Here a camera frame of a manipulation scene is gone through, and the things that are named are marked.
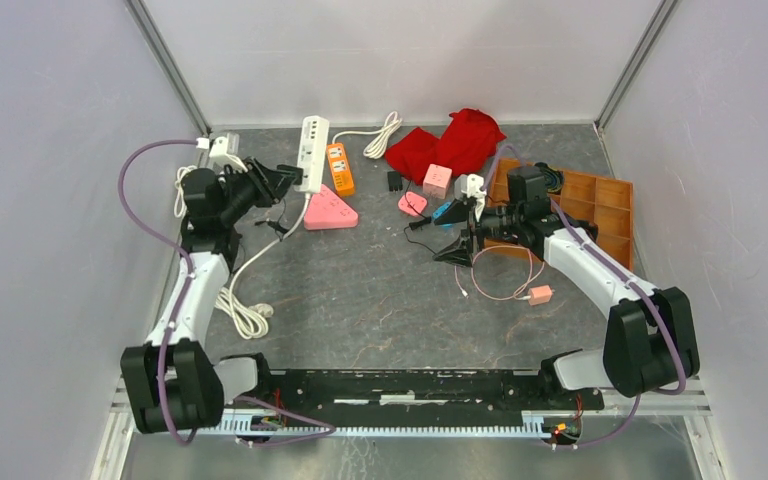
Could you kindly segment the blue plug adapter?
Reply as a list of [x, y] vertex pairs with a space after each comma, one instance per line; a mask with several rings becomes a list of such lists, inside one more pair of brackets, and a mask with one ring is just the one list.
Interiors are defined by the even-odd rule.
[[451, 223], [446, 224], [438, 224], [437, 220], [440, 218], [441, 215], [443, 215], [449, 207], [452, 205], [451, 201], [447, 201], [444, 204], [442, 204], [440, 207], [438, 207], [433, 213], [432, 213], [432, 224], [435, 226], [442, 227], [444, 229], [451, 229], [453, 225]]

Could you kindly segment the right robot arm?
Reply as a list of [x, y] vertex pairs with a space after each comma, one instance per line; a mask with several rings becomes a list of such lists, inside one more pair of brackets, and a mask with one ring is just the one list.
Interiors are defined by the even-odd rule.
[[550, 198], [538, 167], [509, 170], [507, 191], [507, 202], [489, 207], [481, 176], [458, 178], [453, 202], [434, 222], [465, 227], [434, 258], [470, 268], [487, 240], [512, 241], [566, 276], [604, 316], [602, 348], [544, 362], [540, 400], [562, 408], [585, 388], [610, 388], [627, 398], [682, 393], [700, 370], [688, 296], [677, 287], [655, 286], [604, 252], [589, 227]]

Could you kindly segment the white power strip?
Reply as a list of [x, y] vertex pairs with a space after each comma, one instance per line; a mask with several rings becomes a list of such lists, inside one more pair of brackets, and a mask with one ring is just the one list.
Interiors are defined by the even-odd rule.
[[302, 169], [298, 192], [317, 194], [322, 185], [326, 161], [326, 149], [330, 122], [321, 116], [311, 115], [303, 119], [299, 140], [297, 167]]

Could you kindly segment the orange power strip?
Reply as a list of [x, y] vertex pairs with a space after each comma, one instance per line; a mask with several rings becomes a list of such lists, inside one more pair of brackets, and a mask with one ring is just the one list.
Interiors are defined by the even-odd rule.
[[326, 157], [335, 193], [340, 197], [354, 195], [356, 188], [344, 145], [339, 142], [329, 144], [326, 147]]

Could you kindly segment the pink plug adapter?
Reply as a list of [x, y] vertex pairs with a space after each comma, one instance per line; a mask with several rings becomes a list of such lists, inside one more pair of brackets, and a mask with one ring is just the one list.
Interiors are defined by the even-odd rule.
[[397, 202], [398, 209], [412, 217], [422, 217], [427, 204], [425, 197], [412, 191], [406, 191]]
[[526, 301], [530, 305], [536, 306], [548, 303], [552, 296], [553, 289], [549, 285], [540, 285], [528, 290]]

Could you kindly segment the pink power strip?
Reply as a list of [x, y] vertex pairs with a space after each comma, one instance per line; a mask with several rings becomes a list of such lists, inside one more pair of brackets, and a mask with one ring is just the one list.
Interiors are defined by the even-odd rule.
[[311, 196], [303, 218], [306, 230], [349, 229], [359, 224], [358, 213], [326, 185]]

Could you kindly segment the pink cube socket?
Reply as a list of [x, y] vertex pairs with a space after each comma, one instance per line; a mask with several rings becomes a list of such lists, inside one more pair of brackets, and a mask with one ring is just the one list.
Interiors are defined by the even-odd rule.
[[436, 199], [444, 199], [450, 186], [452, 170], [448, 167], [430, 164], [422, 182], [423, 193]]

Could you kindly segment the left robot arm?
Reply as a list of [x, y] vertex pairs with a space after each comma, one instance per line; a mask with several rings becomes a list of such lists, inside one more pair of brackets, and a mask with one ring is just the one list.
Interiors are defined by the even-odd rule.
[[253, 207], [279, 203], [303, 177], [295, 166], [271, 169], [252, 158], [244, 165], [242, 170], [226, 165], [221, 172], [197, 168], [180, 181], [186, 214], [181, 238], [172, 244], [180, 256], [172, 296], [146, 340], [126, 348], [120, 359], [143, 434], [215, 427], [237, 397], [255, 408], [273, 397], [274, 381], [262, 372], [262, 355], [232, 355], [214, 363], [203, 348], [237, 258], [236, 222]]

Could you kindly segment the black power adapter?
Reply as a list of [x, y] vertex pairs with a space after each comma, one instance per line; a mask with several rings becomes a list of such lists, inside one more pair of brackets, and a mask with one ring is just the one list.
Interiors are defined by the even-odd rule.
[[403, 176], [398, 171], [388, 171], [386, 178], [388, 190], [390, 192], [398, 192], [403, 190]]

